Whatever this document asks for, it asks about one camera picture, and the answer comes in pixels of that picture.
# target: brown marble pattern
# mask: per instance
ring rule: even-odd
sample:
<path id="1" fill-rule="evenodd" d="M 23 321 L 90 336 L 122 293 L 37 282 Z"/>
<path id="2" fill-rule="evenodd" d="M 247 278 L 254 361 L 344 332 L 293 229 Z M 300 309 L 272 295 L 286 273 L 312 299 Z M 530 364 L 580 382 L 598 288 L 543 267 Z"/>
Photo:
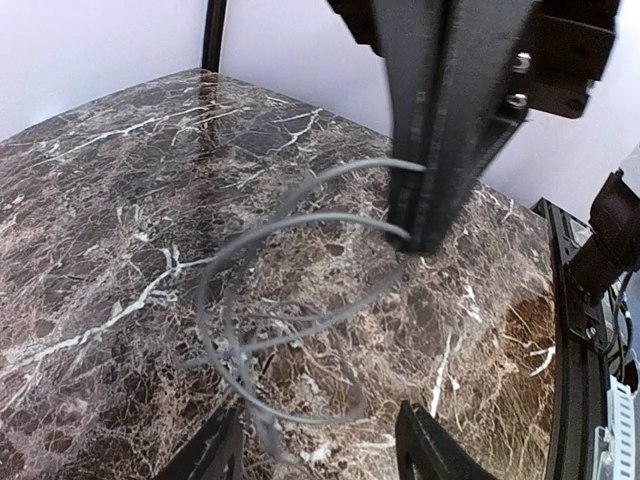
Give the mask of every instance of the brown marble pattern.
<path id="1" fill-rule="evenodd" d="M 199 70 L 134 87 L 0 143 L 0 479 L 150 478 L 220 404 L 193 293 L 207 259 L 310 172 L 384 155 L 388 139 L 322 109 Z M 299 210 L 385 215 L 386 175 L 349 175 Z M 423 403 L 501 478 L 543 476 L 554 321 L 544 222 L 478 185 L 441 252 L 323 224 L 270 237 L 237 306 L 247 336 L 295 327 L 248 310 L 329 310 L 406 263 L 402 282 L 327 334 L 252 359 L 258 391 L 297 413 L 368 404 L 356 424 L 280 423 L 319 478 L 397 478 L 402 399 Z M 235 267 L 210 282 L 212 310 Z M 219 323 L 212 334 L 224 345 Z M 247 478 L 298 478 L 247 431 Z"/>

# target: screw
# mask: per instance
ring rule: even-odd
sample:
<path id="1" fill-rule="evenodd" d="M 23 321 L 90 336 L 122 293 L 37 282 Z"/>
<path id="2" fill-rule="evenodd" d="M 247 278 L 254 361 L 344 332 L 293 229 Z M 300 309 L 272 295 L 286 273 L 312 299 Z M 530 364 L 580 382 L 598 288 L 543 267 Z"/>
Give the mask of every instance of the screw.
<path id="1" fill-rule="evenodd" d="M 527 52 L 520 52 L 516 57 L 516 61 L 511 67 L 511 71 L 524 75 L 531 67 L 531 55 Z"/>
<path id="2" fill-rule="evenodd" d="M 524 93 L 512 93 L 507 95 L 507 103 L 513 108 L 522 110 L 527 106 L 527 96 Z"/>

